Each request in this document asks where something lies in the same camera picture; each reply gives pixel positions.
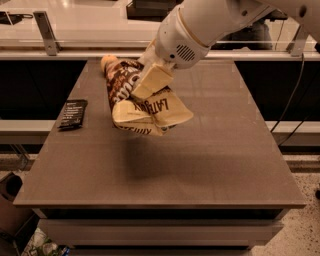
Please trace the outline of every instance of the table top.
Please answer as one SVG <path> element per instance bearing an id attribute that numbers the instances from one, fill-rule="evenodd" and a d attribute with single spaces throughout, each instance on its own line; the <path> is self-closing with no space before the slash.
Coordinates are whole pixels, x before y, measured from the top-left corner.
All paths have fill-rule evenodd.
<path id="1" fill-rule="evenodd" d="M 233 61 L 200 61 L 170 86 L 194 112 L 163 137 L 111 122 L 100 60 L 69 99 L 86 99 L 81 129 L 63 110 L 14 204 L 93 208 L 300 208 L 304 198 Z"/>

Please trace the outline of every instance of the black package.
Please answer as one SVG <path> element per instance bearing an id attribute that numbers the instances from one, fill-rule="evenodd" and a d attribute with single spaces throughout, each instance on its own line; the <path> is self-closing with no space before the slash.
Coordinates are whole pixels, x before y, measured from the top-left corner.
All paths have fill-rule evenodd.
<path id="1" fill-rule="evenodd" d="M 79 128 L 82 126 L 88 101 L 84 99 L 67 100 L 63 117 L 58 128 Z"/>

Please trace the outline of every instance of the black cable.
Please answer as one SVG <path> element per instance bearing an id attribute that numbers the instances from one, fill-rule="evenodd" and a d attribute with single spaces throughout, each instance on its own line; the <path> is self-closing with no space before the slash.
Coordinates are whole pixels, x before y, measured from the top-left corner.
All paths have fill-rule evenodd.
<path id="1" fill-rule="evenodd" d="M 280 37 L 281 37 L 281 34 L 282 34 L 283 25 L 284 25 L 284 20 L 282 21 L 282 25 L 281 25 L 281 28 L 280 28 L 279 36 L 278 36 L 276 45 L 275 45 L 275 47 L 274 47 L 274 50 L 277 50 L 277 45 L 278 45 L 278 42 L 279 42 Z"/>
<path id="2" fill-rule="evenodd" d="M 293 91 L 292 91 L 292 93 L 291 93 L 291 95 L 290 95 L 290 98 L 289 98 L 289 100 L 288 100 L 288 103 L 287 103 L 284 111 L 282 112 L 281 117 L 279 118 L 279 120 L 277 121 L 277 123 L 272 127 L 272 129 L 270 130 L 270 132 L 273 132 L 274 129 L 278 126 L 278 124 L 283 120 L 283 117 L 284 117 L 285 114 L 287 113 L 287 110 L 288 110 L 288 108 L 289 108 L 289 106 L 290 106 L 290 103 L 291 103 L 291 101 L 292 101 L 292 98 L 293 98 L 296 90 L 298 89 L 298 87 L 299 87 L 299 85 L 300 85 L 301 77 L 302 77 L 303 70 L 304 70 L 304 54 L 303 54 L 303 53 L 302 53 L 301 58 L 302 58 L 302 63 L 301 63 L 300 74 L 299 74 L 299 78 L 298 78 L 298 80 L 297 80 L 297 83 L 296 83 L 296 85 L 295 85 L 295 87 L 294 87 L 294 89 L 293 89 Z"/>
<path id="3" fill-rule="evenodd" d="M 294 130 L 288 135 L 287 138 L 285 138 L 282 142 L 280 142 L 278 144 L 278 147 L 282 146 L 283 143 L 285 143 L 288 139 L 290 139 L 292 137 L 293 134 L 295 134 L 295 132 L 298 130 L 298 128 L 304 123 L 305 120 L 301 121 L 296 128 L 294 128 Z"/>
<path id="4" fill-rule="evenodd" d="M 314 106 L 313 106 L 311 112 L 309 113 L 309 115 L 307 115 L 307 116 L 303 119 L 303 121 L 301 121 L 301 122 L 296 126 L 296 128 L 294 128 L 294 130 L 288 135 L 288 137 L 285 138 L 281 143 L 278 144 L 278 146 L 281 146 L 283 143 L 285 143 L 287 140 L 289 140 L 289 139 L 292 137 L 292 135 L 295 134 L 295 132 L 298 130 L 298 128 L 314 114 L 314 112 L 317 110 L 317 106 L 318 106 L 319 102 L 320 102 L 320 99 L 318 99 L 318 100 L 316 101 L 316 103 L 314 104 Z"/>

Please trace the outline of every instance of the table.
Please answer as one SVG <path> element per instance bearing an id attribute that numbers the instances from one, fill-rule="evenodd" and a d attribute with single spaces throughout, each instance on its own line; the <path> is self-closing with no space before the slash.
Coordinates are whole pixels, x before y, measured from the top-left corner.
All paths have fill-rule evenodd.
<path id="1" fill-rule="evenodd" d="M 69 97 L 88 100 L 83 128 L 59 131 L 62 110 L 14 201 L 58 243 L 247 249 L 305 206 L 233 61 L 176 71 L 194 118 L 163 137 L 113 127 L 99 65 Z"/>

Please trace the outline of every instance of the snack bag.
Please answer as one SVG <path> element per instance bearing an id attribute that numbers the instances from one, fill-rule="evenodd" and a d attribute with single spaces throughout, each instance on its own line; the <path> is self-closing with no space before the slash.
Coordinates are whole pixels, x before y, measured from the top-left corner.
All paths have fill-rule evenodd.
<path id="1" fill-rule="evenodd" d="M 143 68 L 138 61 L 117 59 L 112 55 L 101 60 L 112 120 L 122 130 L 162 136 L 175 125 L 192 118 L 193 114 L 168 86 L 161 85 L 162 89 L 157 92 L 151 90 L 144 94 L 145 99 L 135 97 L 133 91 Z M 157 79 L 145 80 L 157 83 Z"/>

